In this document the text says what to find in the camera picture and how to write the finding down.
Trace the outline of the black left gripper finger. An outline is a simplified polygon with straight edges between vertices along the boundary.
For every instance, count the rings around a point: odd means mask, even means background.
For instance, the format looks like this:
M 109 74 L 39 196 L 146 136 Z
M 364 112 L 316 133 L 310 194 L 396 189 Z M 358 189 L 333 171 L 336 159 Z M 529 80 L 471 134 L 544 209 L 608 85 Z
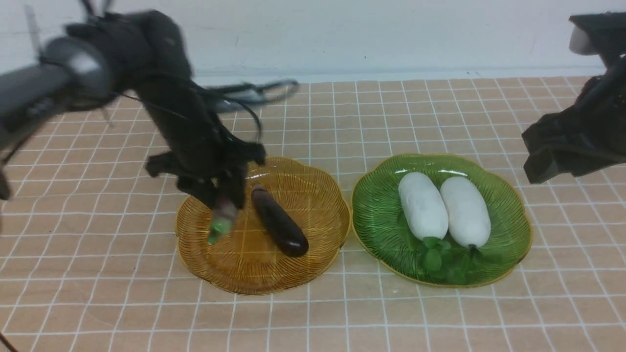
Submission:
M 239 163 L 226 170 L 226 196 L 237 210 L 243 209 L 246 204 L 247 173 L 246 163 Z
M 194 177 L 178 177 L 177 189 L 196 198 L 207 208 L 213 210 L 217 200 L 217 188 L 212 181 L 205 181 Z

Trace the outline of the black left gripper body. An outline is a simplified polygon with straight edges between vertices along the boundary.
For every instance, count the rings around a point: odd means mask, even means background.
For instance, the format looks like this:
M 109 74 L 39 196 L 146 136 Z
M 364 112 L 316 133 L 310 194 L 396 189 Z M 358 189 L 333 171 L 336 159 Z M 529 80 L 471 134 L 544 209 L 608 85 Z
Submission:
M 264 165 L 267 153 L 260 140 L 248 142 L 231 133 L 221 122 L 221 114 L 250 113 L 261 135 L 262 124 L 253 109 L 267 104 L 267 89 L 252 83 L 218 88 L 145 83 L 145 109 L 169 147 L 147 159 L 148 174 L 212 181 L 217 196 L 226 196 L 226 170 L 239 163 Z

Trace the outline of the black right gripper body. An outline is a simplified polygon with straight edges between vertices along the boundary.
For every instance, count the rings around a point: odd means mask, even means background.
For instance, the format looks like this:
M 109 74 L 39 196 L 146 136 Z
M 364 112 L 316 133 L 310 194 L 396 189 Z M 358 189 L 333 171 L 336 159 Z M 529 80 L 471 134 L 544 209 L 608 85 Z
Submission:
M 544 114 L 522 134 L 528 182 L 585 176 L 626 159 L 626 64 L 619 59 L 585 83 L 572 106 Z

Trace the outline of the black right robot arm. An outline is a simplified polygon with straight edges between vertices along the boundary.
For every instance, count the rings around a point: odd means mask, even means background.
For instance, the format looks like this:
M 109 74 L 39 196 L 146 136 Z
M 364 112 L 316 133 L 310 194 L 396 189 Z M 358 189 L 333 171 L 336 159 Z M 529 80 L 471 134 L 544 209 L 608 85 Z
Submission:
M 585 176 L 626 160 L 626 14 L 578 14 L 570 51 L 598 55 L 606 72 L 593 76 L 573 105 L 544 114 L 522 134 L 530 183 L 561 174 Z

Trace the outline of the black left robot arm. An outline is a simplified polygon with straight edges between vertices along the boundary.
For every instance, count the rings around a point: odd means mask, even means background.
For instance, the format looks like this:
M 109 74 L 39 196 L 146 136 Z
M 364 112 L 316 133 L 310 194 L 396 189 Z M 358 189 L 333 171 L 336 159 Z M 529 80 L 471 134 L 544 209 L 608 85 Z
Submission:
M 2 74 L 2 164 L 54 116 L 103 109 L 132 90 L 169 147 L 147 159 L 148 174 L 175 175 L 179 190 L 210 209 L 242 209 L 248 164 L 264 164 L 266 152 L 233 136 L 219 114 L 223 102 L 252 111 L 234 93 L 255 89 L 197 85 L 179 27 L 157 10 L 88 13 L 41 48 L 36 64 Z

